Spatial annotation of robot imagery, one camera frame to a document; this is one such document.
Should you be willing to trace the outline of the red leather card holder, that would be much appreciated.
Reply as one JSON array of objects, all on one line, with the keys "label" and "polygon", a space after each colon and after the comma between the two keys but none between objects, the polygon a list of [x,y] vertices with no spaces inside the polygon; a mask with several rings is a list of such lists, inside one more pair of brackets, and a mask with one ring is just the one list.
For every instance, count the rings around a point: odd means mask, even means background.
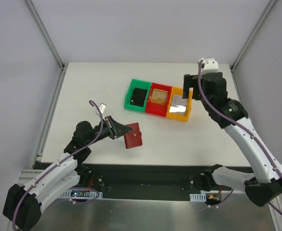
[{"label": "red leather card holder", "polygon": [[132,130],[124,135],[125,148],[131,149],[142,146],[142,133],[140,130],[139,123],[131,123],[127,124],[127,126],[130,127]]}]

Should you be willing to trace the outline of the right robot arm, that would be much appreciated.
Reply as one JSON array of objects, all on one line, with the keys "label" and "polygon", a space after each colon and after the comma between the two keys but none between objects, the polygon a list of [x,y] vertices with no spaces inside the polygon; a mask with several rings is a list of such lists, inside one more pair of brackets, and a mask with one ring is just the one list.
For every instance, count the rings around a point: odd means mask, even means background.
[{"label": "right robot arm", "polygon": [[282,164],[257,134],[243,105],[228,97],[221,72],[201,77],[184,75],[182,97],[202,102],[210,118],[237,144],[253,171],[245,173],[216,164],[195,181],[197,188],[209,191],[219,185],[227,186],[244,192],[258,207],[282,193]]}]

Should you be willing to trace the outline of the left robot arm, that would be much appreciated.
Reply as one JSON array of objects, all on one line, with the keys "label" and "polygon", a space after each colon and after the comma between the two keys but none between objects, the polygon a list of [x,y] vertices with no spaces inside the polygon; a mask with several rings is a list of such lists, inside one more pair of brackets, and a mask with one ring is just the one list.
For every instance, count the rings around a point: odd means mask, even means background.
[{"label": "left robot arm", "polygon": [[131,132],[132,128],[105,117],[97,126],[81,121],[63,153],[43,172],[26,184],[14,184],[7,193],[3,215],[15,231],[28,231],[39,221],[44,210],[63,192],[90,180],[90,171],[83,162],[91,153],[90,145],[104,138],[112,140]]}]

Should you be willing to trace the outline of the silver VIP card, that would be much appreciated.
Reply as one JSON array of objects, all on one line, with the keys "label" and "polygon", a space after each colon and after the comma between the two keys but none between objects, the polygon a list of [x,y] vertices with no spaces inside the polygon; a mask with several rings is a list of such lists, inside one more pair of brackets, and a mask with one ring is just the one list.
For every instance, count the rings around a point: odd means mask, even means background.
[{"label": "silver VIP card", "polygon": [[169,109],[170,113],[184,115],[187,109],[188,99],[183,99],[181,95],[174,94]]}]

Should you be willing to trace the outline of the gold VIP card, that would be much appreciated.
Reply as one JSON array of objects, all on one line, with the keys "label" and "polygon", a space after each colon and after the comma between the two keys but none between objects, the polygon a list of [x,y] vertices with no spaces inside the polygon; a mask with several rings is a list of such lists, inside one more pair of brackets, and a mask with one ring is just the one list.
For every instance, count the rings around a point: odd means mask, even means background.
[{"label": "gold VIP card", "polygon": [[150,101],[155,104],[165,105],[167,102],[168,91],[153,89]]}]

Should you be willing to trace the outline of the black VIP card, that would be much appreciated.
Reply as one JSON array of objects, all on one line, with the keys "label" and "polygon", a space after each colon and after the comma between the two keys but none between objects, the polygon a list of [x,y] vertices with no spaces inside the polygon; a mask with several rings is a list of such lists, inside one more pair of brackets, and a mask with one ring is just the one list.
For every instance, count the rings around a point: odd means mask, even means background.
[{"label": "black VIP card", "polygon": [[143,107],[146,100],[147,90],[134,88],[129,103],[134,106]]}]

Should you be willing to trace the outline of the yellow plastic bin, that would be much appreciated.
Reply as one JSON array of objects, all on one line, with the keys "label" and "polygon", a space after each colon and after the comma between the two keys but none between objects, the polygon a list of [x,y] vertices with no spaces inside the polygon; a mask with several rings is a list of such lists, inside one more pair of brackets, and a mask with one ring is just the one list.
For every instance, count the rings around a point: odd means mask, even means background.
[{"label": "yellow plastic bin", "polygon": [[184,115],[179,115],[179,114],[173,114],[169,112],[170,106],[171,106],[171,101],[172,101],[172,97],[173,95],[181,95],[183,94],[183,89],[182,88],[178,88],[178,87],[172,87],[172,91],[171,91],[171,95],[170,95],[170,101],[169,101],[169,105],[168,105],[168,109],[167,109],[167,115],[166,117],[169,119],[173,119],[173,120],[177,120],[177,121],[181,121],[181,122],[187,122],[190,116],[190,112],[192,109],[192,90],[190,90],[189,92],[189,98],[187,101],[187,109]]}]

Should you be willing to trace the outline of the red plastic bin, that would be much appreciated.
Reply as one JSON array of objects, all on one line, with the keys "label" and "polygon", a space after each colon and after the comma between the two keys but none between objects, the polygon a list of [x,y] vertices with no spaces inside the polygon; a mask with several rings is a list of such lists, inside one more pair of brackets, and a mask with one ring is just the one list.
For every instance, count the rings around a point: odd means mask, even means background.
[{"label": "red plastic bin", "polygon": [[152,83],[146,101],[145,112],[155,116],[166,117],[171,92],[172,87],[169,85]]}]

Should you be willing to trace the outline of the right aluminium table rail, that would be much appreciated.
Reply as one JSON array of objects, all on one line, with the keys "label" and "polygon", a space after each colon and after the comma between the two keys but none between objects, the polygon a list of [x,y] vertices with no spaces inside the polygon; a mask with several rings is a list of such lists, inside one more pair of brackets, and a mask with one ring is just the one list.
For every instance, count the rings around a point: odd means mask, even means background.
[{"label": "right aluminium table rail", "polygon": [[262,158],[264,153],[259,146],[259,135],[257,134],[248,113],[241,104],[240,106],[240,112],[242,113],[240,118],[234,119],[236,122],[225,128],[225,131],[238,145],[245,158],[252,166]]}]

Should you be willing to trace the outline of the aluminium table rail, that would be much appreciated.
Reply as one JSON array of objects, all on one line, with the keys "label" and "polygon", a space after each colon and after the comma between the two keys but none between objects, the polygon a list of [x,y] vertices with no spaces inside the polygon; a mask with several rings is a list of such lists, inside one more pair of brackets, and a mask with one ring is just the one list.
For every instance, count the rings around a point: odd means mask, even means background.
[{"label": "aluminium table rail", "polygon": [[236,122],[225,128],[225,131],[238,145],[245,158],[252,166],[262,158],[264,153],[259,146],[259,135],[257,134],[248,113],[241,104],[240,106],[240,112],[242,113],[240,118],[234,119]]},{"label": "aluminium table rail", "polygon": [[61,91],[61,88],[62,88],[62,85],[63,85],[63,82],[64,82],[67,67],[68,67],[68,64],[65,64],[63,66],[63,68],[60,71],[59,77],[57,79],[57,82],[56,82],[56,85],[55,85],[55,88],[54,88],[54,91],[53,91],[53,94],[52,94],[52,98],[51,98],[51,101],[50,101],[49,106],[48,106],[47,114],[44,118],[43,126],[42,126],[42,129],[41,129],[37,144],[36,144],[35,149],[34,149],[33,161],[30,165],[30,169],[32,169],[34,167],[38,156],[42,156],[42,153],[43,153],[43,150],[44,150],[44,147],[45,147],[45,144],[46,144],[46,140],[48,138],[48,133],[49,133],[50,126],[51,126],[51,123],[52,123],[54,111],[56,109],[56,105],[57,105],[57,102],[58,102],[58,99],[59,99],[60,91]]}]

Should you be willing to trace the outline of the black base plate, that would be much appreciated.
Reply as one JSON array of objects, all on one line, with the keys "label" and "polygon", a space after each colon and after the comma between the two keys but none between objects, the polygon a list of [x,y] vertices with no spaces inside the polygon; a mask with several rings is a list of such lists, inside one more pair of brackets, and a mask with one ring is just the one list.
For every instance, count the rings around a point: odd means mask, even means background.
[{"label": "black base plate", "polygon": [[[189,201],[190,194],[201,193],[195,181],[210,167],[83,164],[90,171],[87,184],[75,190],[102,192],[103,199]],[[232,170],[252,173],[251,168]],[[215,186],[212,190],[231,190]]]}]

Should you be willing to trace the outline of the left aluminium table rail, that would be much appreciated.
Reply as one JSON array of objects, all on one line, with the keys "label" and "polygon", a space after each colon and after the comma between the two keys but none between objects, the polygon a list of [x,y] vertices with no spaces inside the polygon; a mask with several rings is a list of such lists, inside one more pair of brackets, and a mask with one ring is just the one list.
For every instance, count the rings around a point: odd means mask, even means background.
[{"label": "left aluminium table rail", "polygon": [[30,169],[32,169],[34,167],[38,156],[42,156],[42,153],[43,153],[43,150],[44,150],[44,147],[45,147],[45,144],[46,144],[46,140],[48,138],[48,133],[49,133],[50,126],[51,126],[51,123],[52,123],[54,111],[56,109],[56,105],[57,105],[57,102],[58,102],[58,99],[59,99],[60,91],[61,91],[61,88],[62,88],[62,85],[63,85],[63,82],[64,82],[67,67],[68,67],[68,64],[65,64],[63,66],[63,68],[60,71],[59,77],[57,79],[57,82],[56,82],[56,85],[55,85],[55,88],[54,88],[54,91],[53,91],[53,94],[52,94],[52,98],[51,98],[51,101],[50,101],[49,106],[48,106],[47,114],[44,118],[43,126],[42,126],[42,129],[41,129],[37,144],[36,144],[35,149],[34,149],[33,161],[30,165]]}]

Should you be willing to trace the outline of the right aluminium frame post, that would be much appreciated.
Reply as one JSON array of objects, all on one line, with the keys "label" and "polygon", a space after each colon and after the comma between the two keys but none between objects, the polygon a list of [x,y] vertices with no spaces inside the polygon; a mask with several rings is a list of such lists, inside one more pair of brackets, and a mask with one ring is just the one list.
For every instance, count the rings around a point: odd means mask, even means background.
[{"label": "right aluminium frame post", "polygon": [[261,15],[259,16],[256,24],[254,25],[253,29],[249,33],[247,39],[245,40],[242,48],[240,49],[238,55],[235,58],[235,61],[230,66],[231,72],[234,72],[241,60],[243,59],[244,55],[252,45],[254,39],[257,37],[259,31],[261,30],[262,26],[264,25],[265,21],[268,19],[269,15],[273,11],[276,4],[279,2],[279,0],[269,0],[262,11]]}]

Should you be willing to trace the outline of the aluminium frame post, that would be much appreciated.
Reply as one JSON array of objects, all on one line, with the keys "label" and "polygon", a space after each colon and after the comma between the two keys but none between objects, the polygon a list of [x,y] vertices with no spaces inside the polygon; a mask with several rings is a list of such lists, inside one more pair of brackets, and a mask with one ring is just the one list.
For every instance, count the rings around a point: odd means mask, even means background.
[{"label": "aluminium frame post", "polygon": [[238,55],[235,58],[235,61],[230,66],[231,72],[234,72],[241,60],[243,59],[244,55],[252,45],[254,39],[257,37],[259,31],[261,30],[262,26],[264,25],[265,21],[268,19],[269,15],[273,11],[276,4],[279,2],[279,0],[269,0],[262,11],[261,15],[259,16],[256,24],[254,25],[253,29],[249,33],[247,39],[245,40],[242,48],[240,49]]},{"label": "aluminium frame post", "polygon": [[58,64],[58,66],[61,68],[61,69],[64,69],[65,65],[64,65],[64,62],[62,61],[34,3],[32,0],[25,0],[24,1],[26,7],[28,8],[45,44],[47,45],[49,51],[51,52],[54,60],[56,61],[56,63]]}]

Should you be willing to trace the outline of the left aluminium frame post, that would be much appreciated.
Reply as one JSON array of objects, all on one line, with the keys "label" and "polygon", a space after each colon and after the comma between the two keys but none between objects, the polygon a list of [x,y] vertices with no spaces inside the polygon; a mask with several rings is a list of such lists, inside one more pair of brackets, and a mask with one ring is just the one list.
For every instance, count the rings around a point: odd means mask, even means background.
[{"label": "left aluminium frame post", "polygon": [[54,60],[56,61],[56,63],[58,64],[58,66],[61,68],[61,69],[64,69],[65,65],[64,65],[64,62],[62,61],[34,3],[32,0],[25,0],[24,1],[26,7],[28,8],[45,44],[47,45],[49,51],[51,52]]}]

